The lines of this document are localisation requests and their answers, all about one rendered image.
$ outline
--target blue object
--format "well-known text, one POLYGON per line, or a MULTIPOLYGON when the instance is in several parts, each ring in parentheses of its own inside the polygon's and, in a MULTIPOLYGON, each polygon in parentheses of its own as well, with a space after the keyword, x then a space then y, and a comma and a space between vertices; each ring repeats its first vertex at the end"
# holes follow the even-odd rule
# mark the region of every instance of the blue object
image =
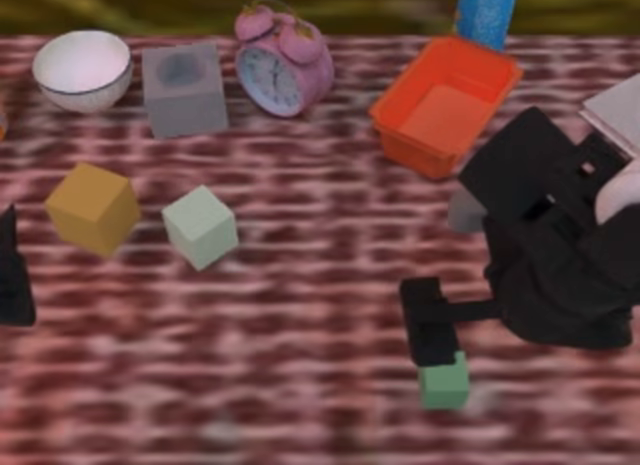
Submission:
POLYGON ((501 52, 515 4, 516 0, 458 0, 456 33, 501 52))

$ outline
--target alarm clock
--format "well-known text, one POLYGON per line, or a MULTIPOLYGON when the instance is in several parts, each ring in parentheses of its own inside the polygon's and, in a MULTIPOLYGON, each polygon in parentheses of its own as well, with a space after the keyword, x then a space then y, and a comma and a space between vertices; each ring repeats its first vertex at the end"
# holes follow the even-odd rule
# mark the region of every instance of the alarm clock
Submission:
POLYGON ((263 110, 294 117, 324 98, 334 66, 320 31, 279 0, 254 0, 235 22, 238 80, 263 110), (268 6, 276 5, 285 12, 268 6))

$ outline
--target yellow-brown block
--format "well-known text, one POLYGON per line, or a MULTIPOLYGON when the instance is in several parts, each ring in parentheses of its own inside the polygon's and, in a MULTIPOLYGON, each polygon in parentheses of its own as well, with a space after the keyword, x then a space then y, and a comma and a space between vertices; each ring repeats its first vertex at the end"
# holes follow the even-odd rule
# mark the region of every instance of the yellow-brown block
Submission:
POLYGON ((109 257, 140 219, 129 179, 87 163, 76 165, 45 208, 62 240, 102 257, 109 257))

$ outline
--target table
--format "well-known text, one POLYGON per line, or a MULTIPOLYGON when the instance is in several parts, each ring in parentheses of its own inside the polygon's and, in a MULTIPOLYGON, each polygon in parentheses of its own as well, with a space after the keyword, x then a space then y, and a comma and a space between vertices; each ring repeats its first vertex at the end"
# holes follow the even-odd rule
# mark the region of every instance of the table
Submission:
MULTIPOLYGON (((469 405, 420 410, 399 280, 440 275, 452 300, 487 293, 483 237, 446 227, 457 182, 385 160, 367 117, 424 38, 331 39, 335 90, 290 121, 246 99, 233 41, 219 38, 233 128, 165 142, 145 123, 139 68, 105 114, 46 102, 29 71, 44 40, 0 40, 12 117, 0 205, 17 203, 39 312, 34 329, 0 331, 0 463, 638 463, 638 346, 582 353, 462 326, 469 405), (61 243, 42 205, 83 160, 131 177, 141 201, 109 261, 61 243), (242 245, 198 274, 160 209, 201 183, 235 210, 242 245)), ((189 40, 129 43, 139 65, 142 47, 189 40)), ((640 38, 522 37, 508 50, 525 76, 478 144, 533 104, 578 140, 580 102, 640 66, 640 38)))

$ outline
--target orange bin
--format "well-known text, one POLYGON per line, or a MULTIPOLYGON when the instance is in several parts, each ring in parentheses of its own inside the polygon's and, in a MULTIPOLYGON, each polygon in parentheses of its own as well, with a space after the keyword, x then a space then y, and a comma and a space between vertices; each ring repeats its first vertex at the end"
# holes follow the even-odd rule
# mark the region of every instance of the orange bin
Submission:
POLYGON ((369 111, 385 156, 432 179, 451 175, 521 77, 507 55, 433 39, 369 111))

